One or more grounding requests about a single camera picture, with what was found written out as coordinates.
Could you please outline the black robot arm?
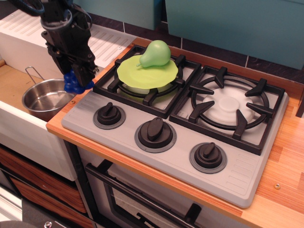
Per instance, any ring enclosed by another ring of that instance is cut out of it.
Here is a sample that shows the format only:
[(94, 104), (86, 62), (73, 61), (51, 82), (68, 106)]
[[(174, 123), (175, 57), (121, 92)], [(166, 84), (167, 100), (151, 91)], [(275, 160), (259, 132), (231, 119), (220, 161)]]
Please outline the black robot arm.
[(40, 22), (48, 53), (62, 74), (73, 71), (80, 86), (86, 87), (97, 71), (88, 45), (90, 16), (71, 0), (43, 0), (42, 5), (45, 12)]

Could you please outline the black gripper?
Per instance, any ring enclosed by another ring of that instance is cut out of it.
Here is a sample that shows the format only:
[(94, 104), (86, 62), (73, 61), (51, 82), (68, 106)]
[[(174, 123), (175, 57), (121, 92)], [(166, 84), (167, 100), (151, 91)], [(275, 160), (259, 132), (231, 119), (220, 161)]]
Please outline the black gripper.
[(48, 53), (60, 72), (65, 75), (72, 69), (78, 83), (86, 87), (95, 78), (95, 56), (88, 46), (90, 28), (84, 13), (69, 11), (65, 20), (41, 21), (45, 30)]

